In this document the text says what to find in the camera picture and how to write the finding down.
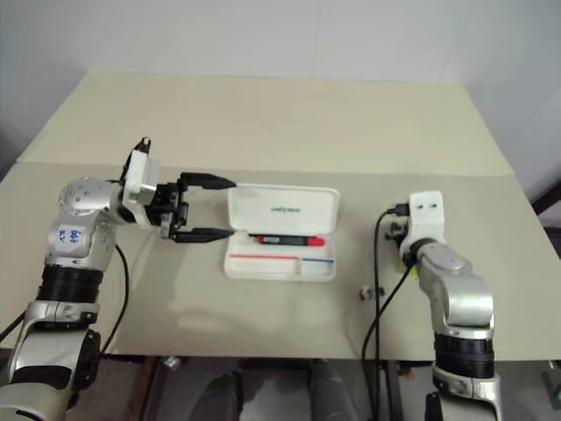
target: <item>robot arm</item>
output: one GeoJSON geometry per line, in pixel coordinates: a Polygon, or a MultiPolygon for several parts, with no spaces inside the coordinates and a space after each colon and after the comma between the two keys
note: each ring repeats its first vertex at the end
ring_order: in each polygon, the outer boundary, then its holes
{"type": "Polygon", "coordinates": [[[445,244],[442,194],[416,193],[408,208],[407,226],[394,225],[390,238],[400,243],[403,261],[416,265],[421,290],[430,300],[438,393],[427,396],[426,419],[501,421],[491,291],[472,264],[445,244]]]}
{"type": "Polygon", "coordinates": [[[149,140],[135,146],[118,182],[83,177],[60,193],[43,282],[25,311],[9,362],[9,384],[0,388],[0,419],[62,420],[78,392],[95,380],[101,336],[89,325],[97,319],[97,292],[119,225],[158,226],[161,237],[176,242],[209,242],[232,234],[215,228],[181,231],[188,213],[183,193],[189,185],[228,189],[235,184],[190,173],[157,184],[158,165],[148,158],[149,149],[149,140]]]}

